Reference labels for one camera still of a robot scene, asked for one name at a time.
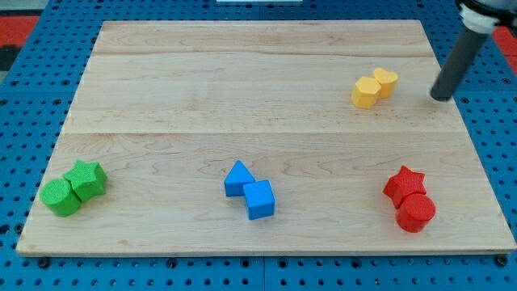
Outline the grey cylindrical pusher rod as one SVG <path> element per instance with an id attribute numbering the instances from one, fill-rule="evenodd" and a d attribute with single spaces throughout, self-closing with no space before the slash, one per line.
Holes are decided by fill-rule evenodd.
<path id="1" fill-rule="evenodd" d="M 447 102 L 459 87 L 488 35 L 463 27 L 431 90 L 432 99 Z"/>

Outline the white and black rod mount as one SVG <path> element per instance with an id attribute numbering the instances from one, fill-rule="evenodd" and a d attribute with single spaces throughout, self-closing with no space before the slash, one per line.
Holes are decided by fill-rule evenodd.
<path id="1" fill-rule="evenodd" d="M 516 0 L 455 0 L 462 23 L 471 31 L 491 34 L 506 27 L 516 34 Z"/>

